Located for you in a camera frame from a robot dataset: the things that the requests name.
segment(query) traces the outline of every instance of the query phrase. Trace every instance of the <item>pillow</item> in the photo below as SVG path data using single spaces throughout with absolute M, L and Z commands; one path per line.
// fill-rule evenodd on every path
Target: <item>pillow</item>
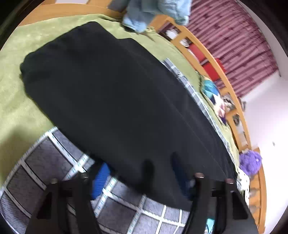
M 222 99 L 217 86 L 212 80 L 206 76 L 201 76 L 201 92 L 214 110 L 216 116 L 219 117 L 221 122 L 226 125 L 225 119 L 225 103 Z

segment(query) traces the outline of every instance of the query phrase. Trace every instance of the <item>curtain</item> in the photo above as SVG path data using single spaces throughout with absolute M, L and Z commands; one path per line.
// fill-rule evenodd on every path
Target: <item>curtain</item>
M 221 60 L 239 97 L 278 70 L 264 35 L 235 0 L 195 0 L 186 27 Z M 161 32 L 171 28 L 167 23 Z M 220 79 L 215 84 L 224 87 Z

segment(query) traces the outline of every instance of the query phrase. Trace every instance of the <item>purple pom-pom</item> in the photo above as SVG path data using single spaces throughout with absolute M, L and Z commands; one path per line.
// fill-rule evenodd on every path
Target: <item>purple pom-pom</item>
M 255 175 L 262 165 L 262 157 L 259 153 L 252 150 L 248 150 L 246 153 L 240 154 L 239 160 L 240 169 L 248 176 Z

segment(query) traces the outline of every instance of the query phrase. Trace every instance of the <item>red object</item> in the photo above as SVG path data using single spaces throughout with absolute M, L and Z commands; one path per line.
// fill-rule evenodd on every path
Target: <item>red object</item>
M 223 67 L 223 64 L 221 63 L 220 59 L 216 58 L 215 59 L 217 61 L 217 63 L 220 65 L 220 67 L 222 68 L 222 70 L 225 72 L 226 70 Z M 213 68 L 213 66 L 211 65 L 210 62 L 207 62 L 203 65 L 204 70 L 208 73 L 208 75 L 210 76 L 210 79 L 212 81 L 216 81 L 219 79 L 219 75 L 216 72 L 216 70 Z
M 206 58 L 205 55 L 199 50 L 199 48 L 195 44 L 191 43 L 189 49 L 193 52 L 193 54 L 198 58 L 200 62 L 202 62 Z

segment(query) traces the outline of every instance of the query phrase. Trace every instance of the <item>pink striped curtain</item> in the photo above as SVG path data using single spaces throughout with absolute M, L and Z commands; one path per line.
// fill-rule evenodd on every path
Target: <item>pink striped curtain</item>
M 235 0 L 194 0 L 186 27 L 221 60 L 239 97 L 278 70 L 264 35 Z M 161 31 L 170 28 L 167 24 Z M 215 83 L 224 87 L 221 80 Z

